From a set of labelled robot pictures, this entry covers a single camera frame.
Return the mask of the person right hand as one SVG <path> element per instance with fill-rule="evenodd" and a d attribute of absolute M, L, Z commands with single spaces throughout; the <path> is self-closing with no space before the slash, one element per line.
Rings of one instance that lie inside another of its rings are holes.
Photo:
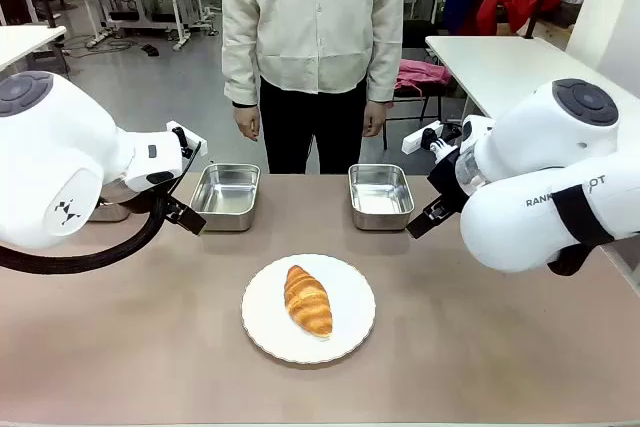
<path fill-rule="evenodd" d="M 241 134 L 257 142 L 260 134 L 260 112 L 257 105 L 244 105 L 233 103 L 233 115 Z"/>

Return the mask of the person torso cream shirt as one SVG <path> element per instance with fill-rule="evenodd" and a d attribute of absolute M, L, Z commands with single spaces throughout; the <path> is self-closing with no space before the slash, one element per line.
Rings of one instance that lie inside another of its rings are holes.
<path fill-rule="evenodd" d="M 230 1 L 257 13 L 256 82 L 337 94 L 367 85 L 374 7 L 400 0 Z"/>

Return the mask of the person black trousers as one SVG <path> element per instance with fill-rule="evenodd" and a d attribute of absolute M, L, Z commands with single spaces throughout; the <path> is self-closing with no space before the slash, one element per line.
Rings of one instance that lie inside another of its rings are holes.
<path fill-rule="evenodd" d="M 262 79 L 260 114 L 269 171 L 306 172 L 317 145 L 322 174 L 345 174 L 359 161 L 366 107 L 366 82 L 345 93 L 286 91 Z"/>

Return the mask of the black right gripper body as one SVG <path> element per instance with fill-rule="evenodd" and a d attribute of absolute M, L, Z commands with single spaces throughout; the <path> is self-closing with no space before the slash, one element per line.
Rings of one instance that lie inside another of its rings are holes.
<path fill-rule="evenodd" d="M 455 166 L 460 156 L 454 148 L 442 159 L 437 160 L 428 175 L 428 180 L 439 196 L 430 204 L 430 208 L 439 213 L 461 213 L 469 195 L 464 192 L 456 177 Z"/>

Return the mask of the white scalloped plate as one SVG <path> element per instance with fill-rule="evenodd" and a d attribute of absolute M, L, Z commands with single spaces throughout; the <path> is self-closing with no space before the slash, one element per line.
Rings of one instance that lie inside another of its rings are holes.
<path fill-rule="evenodd" d="M 328 293 L 333 330 L 327 337 L 305 331 L 287 312 L 286 274 L 295 265 L 319 280 Z M 364 275 L 321 254 L 296 254 L 266 265 L 248 283 L 241 302 L 249 338 L 271 356 L 295 364 L 328 363 L 350 354 L 369 336 L 375 315 L 374 293 Z"/>

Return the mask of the small white table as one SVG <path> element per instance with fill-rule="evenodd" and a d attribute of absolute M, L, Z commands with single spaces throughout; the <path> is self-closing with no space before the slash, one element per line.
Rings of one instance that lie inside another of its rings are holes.
<path fill-rule="evenodd" d="M 65 74 L 68 65 L 57 45 L 66 28 L 43 25 L 0 26 L 0 72 L 17 65 L 27 70 L 51 71 Z"/>

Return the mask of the steel rectangular container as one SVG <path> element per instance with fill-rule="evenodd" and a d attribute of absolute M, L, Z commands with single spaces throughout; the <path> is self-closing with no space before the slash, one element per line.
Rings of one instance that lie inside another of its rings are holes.
<path fill-rule="evenodd" d="M 109 199 L 101 193 L 88 221 L 93 223 L 118 223 L 126 220 L 130 215 L 131 212 L 126 207 L 110 202 Z"/>
<path fill-rule="evenodd" d="M 402 231 L 414 201 L 402 168 L 392 164 L 355 164 L 348 171 L 352 218 L 363 231 Z"/>
<path fill-rule="evenodd" d="M 252 164 L 212 163 L 196 185 L 190 207 L 204 232 L 245 232 L 255 216 L 260 169 Z"/>

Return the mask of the person left forearm cream sleeve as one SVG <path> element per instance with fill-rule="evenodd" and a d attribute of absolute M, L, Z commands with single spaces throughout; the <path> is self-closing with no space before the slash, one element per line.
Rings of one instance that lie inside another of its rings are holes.
<path fill-rule="evenodd" d="M 403 0 L 374 7 L 372 53 L 367 70 L 367 98 L 377 103 L 393 99 L 402 56 Z"/>

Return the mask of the large white side table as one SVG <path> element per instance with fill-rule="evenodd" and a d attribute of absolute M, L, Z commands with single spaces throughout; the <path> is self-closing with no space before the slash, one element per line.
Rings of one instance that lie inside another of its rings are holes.
<path fill-rule="evenodd" d="M 464 116 L 497 117 L 549 81 L 579 78 L 613 98 L 618 147 L 640 153 L 640 99 L 552 44 L 518 36 L 428 36 L 426 44 L 467 94 Z"/>

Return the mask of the golden brown croissant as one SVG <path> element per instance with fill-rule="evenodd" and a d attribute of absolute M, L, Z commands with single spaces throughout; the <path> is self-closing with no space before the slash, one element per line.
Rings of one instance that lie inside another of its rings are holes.
<path fill-rule="evenodd" d="M 284 305 L 305 332 L 328 338 L 333 332 L 329 296 L 323 285 L 302 267 L 292 266 L 284 284 Z"/>

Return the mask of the person right forearm cream sleeve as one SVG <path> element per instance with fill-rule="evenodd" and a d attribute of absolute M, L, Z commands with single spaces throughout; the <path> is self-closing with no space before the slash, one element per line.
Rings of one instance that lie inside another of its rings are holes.
<path fill-rule="evenodd" d="M 258 94 L 255 79 L 257 13 L 253 7 L 223 1 L 222 72 L 224 94 L 233 104 L 255 106 Z"/>

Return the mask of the black chair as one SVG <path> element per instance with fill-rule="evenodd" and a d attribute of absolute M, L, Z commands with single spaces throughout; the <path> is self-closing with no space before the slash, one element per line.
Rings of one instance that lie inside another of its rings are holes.
<path fill-rule="evenodd" d="M 422 59 L 410 59 L 420 60 L 428 63 L 440 65 L 436 60 L 432 59 L 432 55 L 427 48 L 426 38 L 428 36 L 436 35 L 438 33 L 436 27 L 426 20 L 405 20 L 403 24 L 403 43 L 402 47 L 409 50 L 420 50 L 424 56 Z M 423 97 L 408 96 L 401 94 L 396 96 L 394 94 L 394 103 L 421 103 L 421 111 L 417 116 L 404 116 L 404 117 L 387 117 L 382 127 L 382 142 L 383 149 L 389 148 L 389 135 L 388 124 L 391 122 L 405 122 L 405 121 L 418 121 L 423 123 L 425 120 L 443 120 L 443 98 L 447 93 L 448 85 L 431 87 L 427 90 Z"/>

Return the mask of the pink cloth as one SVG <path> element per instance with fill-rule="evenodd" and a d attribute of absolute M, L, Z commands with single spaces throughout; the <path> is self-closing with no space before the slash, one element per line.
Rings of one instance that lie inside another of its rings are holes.
<path fill-rule="evenodd" d="M 420 60 L 402 59 L 394 86 L 394 94 L 423 97 L 431 87 L 446 86 L 451 80 L 449 70 Z"/>

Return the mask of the dark grey storage bin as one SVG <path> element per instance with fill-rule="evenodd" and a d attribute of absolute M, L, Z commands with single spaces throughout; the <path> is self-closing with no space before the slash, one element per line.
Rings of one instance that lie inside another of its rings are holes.
<path fill-rule="evenodd" d="M 559 5 L 559 25 L 563 28 L 574 25 L 583 3 L 584 0 L 562 0 Z"/>

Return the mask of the person left hand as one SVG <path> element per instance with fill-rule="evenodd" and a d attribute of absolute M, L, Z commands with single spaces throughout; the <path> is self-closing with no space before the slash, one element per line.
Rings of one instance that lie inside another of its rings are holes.
<path fill-rule="evenodd" d="M 363 138 L 375 137 L 379 134 L 386 120 L 387 108 L 386 103 L 367 102 L 364 110 Z"/>

